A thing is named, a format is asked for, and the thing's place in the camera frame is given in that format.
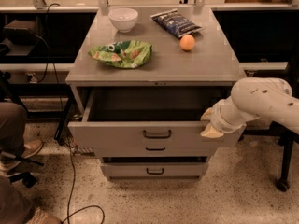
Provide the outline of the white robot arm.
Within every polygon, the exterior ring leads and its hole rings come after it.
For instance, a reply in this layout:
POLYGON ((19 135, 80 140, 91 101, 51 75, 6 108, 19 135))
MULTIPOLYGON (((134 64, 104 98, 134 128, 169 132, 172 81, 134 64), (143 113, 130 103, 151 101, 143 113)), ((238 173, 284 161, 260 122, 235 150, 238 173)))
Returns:
POLYGON ((219 100, 201 117, 208 125, 201 132, 206 138, 219 138, 245 127, 256 119, 269 119, 299 133, 299 99, 291 86, 280 78, 246 77, 238 80, 231 95, 219 100))

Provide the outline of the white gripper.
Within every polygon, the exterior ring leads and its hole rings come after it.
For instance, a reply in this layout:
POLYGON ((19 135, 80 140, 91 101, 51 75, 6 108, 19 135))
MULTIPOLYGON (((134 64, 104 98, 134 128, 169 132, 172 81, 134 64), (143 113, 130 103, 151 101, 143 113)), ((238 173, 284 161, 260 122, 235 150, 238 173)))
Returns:
POLYGON ((224 133, 232 133, 258 118, 257 115, 239 110, 231 97, 221 99, 201 116, 200 120, 210 120, 201 135, 205 138, 220 138, 224 133))

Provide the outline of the black rolling robot base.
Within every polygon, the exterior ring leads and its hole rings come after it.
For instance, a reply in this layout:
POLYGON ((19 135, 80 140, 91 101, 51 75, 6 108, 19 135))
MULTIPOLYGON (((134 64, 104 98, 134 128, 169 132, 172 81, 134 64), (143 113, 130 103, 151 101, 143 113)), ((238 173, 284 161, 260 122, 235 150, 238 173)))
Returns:
MULTIPOLYGON (((291 85, 292 94, 295 98, 299 97, 299 65, 298 62, 288 62, 284 72, 284 79, 291 85)), ((287 191, 290 188, 288 180, 289 169, 292 160, 292 147, 294 141, 298 140, 298 135, 287 130, 282 125, 272 122, 267 130, 245 131, 250 135, 278 136, 278 144, 283 147, 282 165, 280 179, 275 182, 276 188, 280 191, 287 191)))

